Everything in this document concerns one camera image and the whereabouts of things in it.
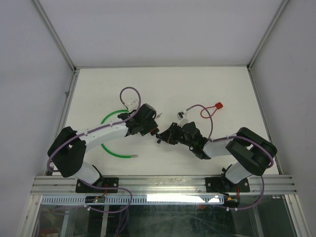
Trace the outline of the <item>orange black padlock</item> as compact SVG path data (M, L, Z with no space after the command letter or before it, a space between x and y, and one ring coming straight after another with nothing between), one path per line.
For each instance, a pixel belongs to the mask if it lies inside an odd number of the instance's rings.
M152 136L155 136L157 133L159 133L158 127L155 127L154 129L152 129L152 130L150 131L150 134L151 134Z

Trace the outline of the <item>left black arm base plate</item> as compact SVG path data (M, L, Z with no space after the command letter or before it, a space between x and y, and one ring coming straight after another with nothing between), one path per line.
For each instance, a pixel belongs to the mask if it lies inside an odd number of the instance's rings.
M99 188L117 188L119 186L119 178L117 177L101 177L99 178L95 183L92 184L93 186L99 187ZM81 180L77 180L76 185L76 193L117 193L118 190L101 190L97 188L92 188L85 183L83 183Z

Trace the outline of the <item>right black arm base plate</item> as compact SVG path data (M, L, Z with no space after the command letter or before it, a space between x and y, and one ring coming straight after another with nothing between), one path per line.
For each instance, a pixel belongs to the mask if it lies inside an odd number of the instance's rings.
M242 179L237 184L221 177L206 177L205 187L207 193L221 193L228 195L229 193L249 193L250 186L247 178Z

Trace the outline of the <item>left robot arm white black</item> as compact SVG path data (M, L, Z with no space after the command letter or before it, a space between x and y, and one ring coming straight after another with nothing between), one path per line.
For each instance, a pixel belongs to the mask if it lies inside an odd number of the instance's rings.
M155 121L157 112L149 104L120 113L108 124L74 130L70 126L63 128L49 148L49 161L57 168L64 178L75 177L93 192L103 188L104 176L99 170L84 161L85 154L106 142L140 134L155 135L158 124Z

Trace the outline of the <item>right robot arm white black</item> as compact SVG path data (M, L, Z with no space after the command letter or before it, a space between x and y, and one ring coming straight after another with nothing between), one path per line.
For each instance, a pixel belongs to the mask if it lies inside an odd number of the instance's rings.
M236 163L221 177L221 187L232 191L251 175L262 176L274 164L277 148L252 130L242 127L234 135L212 140L204 137L194 122L172 125L156 135L158 142L185 145L199 159L232 155Z

